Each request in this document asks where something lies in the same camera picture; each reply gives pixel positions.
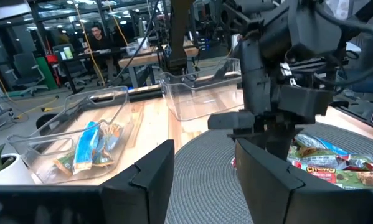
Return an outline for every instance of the snack pile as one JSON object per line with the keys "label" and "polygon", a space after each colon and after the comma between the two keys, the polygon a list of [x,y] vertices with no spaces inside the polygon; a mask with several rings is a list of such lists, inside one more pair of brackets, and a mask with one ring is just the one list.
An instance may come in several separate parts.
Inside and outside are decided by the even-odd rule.
{"label": "snack pile", "polygon": [[[373,188],[373,157],[351,154],[322,139],[298,134],[287,160],[294,166],[346,190]],[[234,158],[232,166],[236,168]]]}
{"label": "snack pile", "polygon": [[111,153],[120,138],[121,126],[105,123],[96,125],[96,122],[89,122],[75,150],[54,160],[55,166],[67,176],[115,162]]}

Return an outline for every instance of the wooden table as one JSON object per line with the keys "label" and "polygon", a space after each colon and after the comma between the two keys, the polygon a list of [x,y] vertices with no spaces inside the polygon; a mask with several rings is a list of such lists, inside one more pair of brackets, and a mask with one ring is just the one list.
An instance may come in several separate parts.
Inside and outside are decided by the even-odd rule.
{"label": "wooden table", "polygon": [[[185,46],[190,46],[190,45],[192,45],[192,42],[190,42],[190,41],[184,42],[184,47]],[[139,87],[137,77],[136,77],[135,67],[144,66],[144,65],[151,65],[151,64],[159,62],[158,57],[157,57],[157,52],[155,52],[154,49],[155,49],[155,47],[151,47],[148,50],[142,50],[141,54],[145,54],[145,53],[149,53],[149,52],[151,52],[151,54],[150,55],[144,55],[144,56],[136,56],[132,60],[130,65],[128,66],[129,71],[130,71],[132,86],[134,88]],[[196,47],[188,47],[188,48],[185,48],[185,53],[186,53],[187,58],[188,58],[188,60],[187,60],[187,71],[188,71],[188,73],[193,73],[194,72],[193,71],[193,65],[192,65],[192,62],[189,60],[189,58],[196,57],[197,54],[199,53],[199,49],[196,48]],[[128,64],[129,61],[130,61],[130,58],[121,59],[120,61],[118,61],[118,65],[120,67],[125,67]]]}
{"label": "wooden table", "polygon": [[[138,90],[154,87],[148,86]],[[232,108],[231,110],[238,110],[239,108],[241,106]],[[87,115],[88,121],[99,120],[101,116],[104,116],[103,114],[115,113],[111,112],[111,110],[116,111],[116,108],[99,109],[99,111],[93,113],[86,112],[89,113]],[[177,153],[190,140],[207,131],[209,116],[191,121],[178,121],[167,108],[166,102],[162,98],[131,103],[130,111],[134,127],[128,141],[125,143],[125,149],[120,156],[120,161],[115,170],[103,177],[79,180],[70,182],[69,184],[98,185],[125,170],[167,139],[174,140],[175,152]],[[328,108],[326,116],[317,116],[316,120],[319,123],[330,124],[373,139],[372,127],[332,107]],[[80,125],[71,125],[69,129],[82,128],[84,124]]]}

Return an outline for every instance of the gray round mat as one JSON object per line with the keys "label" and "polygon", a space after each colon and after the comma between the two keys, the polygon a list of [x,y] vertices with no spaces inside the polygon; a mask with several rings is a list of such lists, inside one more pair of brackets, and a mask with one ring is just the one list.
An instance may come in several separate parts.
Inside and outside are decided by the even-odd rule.
{"label": "gray round mat", "polygon": [[[208,131],[175,156],[174,182],[166,223],[252,223],[236,170],[229,131]],[[349,152],[373,155],[373,140],[325,124],[305,127],[310,133]]]}

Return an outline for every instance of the desk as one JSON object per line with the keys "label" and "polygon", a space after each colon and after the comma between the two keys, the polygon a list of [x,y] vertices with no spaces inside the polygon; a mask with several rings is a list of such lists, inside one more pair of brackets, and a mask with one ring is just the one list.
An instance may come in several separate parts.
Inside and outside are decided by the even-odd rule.
{"label": "desk", "polygon": [[[104,57],[104,56],[113,56],[113,55],[116,55],[116,54],[121,54],[123,52],[124,52],[124,50],[121,50],[120,48],[113,48],[113,49],[111,49],[110,52],[93,53],[93,56],[95,58],[98,58],[98,57]],[[80,91],[83,90],[83,88],[76,89],[76,87],[74,85],[74,82],[73,82],[73,79],[71,77],[71,74],[68,70],[67,62],[74,62],[76,60],[83,60],[83,59],[88,59],[88,58],[91,58],[90,54],[73,55],[72,59],[60,60],[60,62],[59,62],[60,67],[63,68],[63,72],[66,74],[66,78],[67,78],[68,82],[70,83],[70,87],[73,91],[73,94],[79,93]]]}
{"label": "desk", "polygon": [[[125,170],[167,139],[174,140],[175,153],[177,153],[191,139],[207,131],[209,116],[180,122],[168,110],[166,102],[162,98],[135,102],[131,104],[131,107],[134,128],[115,170],[104,177],[79,180],[69,184],[98,185]],[[372,127],[331,107],[328,108],[327,115],[325,117],[318,116],[317,121],[354,131],[373,139]]]}
{"label": "desk", "polygon": [[[191,45],[192,45],[192,42],[190,42],[190,41],[184,43],[184,47],[191,46]],[[137,56],[132,60],[132,62],[128,66],[128,69],[130,71],[132,86],[134,88],[139,87],[138,82],[136,80],[135,67],[143,66],[143,65],[151,65],[151,64],[154,64],[154,63],[159,63],[158,57],[157,57],[157,54],[159,54],[159,53],[153,52],[152,48],[149,49],[149,50],[142,50],[141,54],[146,54],[146,53],[149,53],[149,52],[151,52],[152,54],[144,55],[144,56]],[[187,48],[185,48],[185,53],[186,53],[187,58],[188,58],[188,60],[187,60],[187,72],[188,73],[193,73],[194,72],[193,65],[192,65],[192,62],[189,60],[189,58],[196,57],[197,54],[199,53],[199,49],[197,49],[195,47],[187,47]],[[118,65],[120,67],[125,67],[128,64],[129,61],[130,61],[130,58],[121,59],[118,62]]]}

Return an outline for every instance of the floor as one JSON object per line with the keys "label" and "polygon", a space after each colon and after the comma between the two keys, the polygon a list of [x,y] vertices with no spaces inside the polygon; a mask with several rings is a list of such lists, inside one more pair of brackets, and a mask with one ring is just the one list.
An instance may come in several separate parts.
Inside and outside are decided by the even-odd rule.
{"label": "floor", "polygon": [[[219,60],[223,57],[211,58],[207,60],[201,60],[199,62],[199,68],[201,69],[201,75],[211,74],[210,70],[214,69]],[[156,79],[160,78],[159,71],[155,71]],[[97,87],[96,81],[89,83],[85,86],[83,91],[97,90],[101,87]],[[35,122],[43,115],[49,113],[59,113],[63,109],[66,97],[71,95],[71,90],[66,87],[51,90],[37,92],[34,97],[14,97],[13,102],[8,98],[0,99],[0,104],[3,108],[12,108],[14,116],[21,116],[20,119],[13,120],[8,114],[4,114],[0,117],[0,124],[4,124],[0,127],[0,145],[6,142],[6,139],[10,135],[28,136],[33,132],[37,131]],[[54,108],[49,112],[43,112],[41,108]],[[4,153],[15,152],[14,148],[10,144],[6,144]]]}

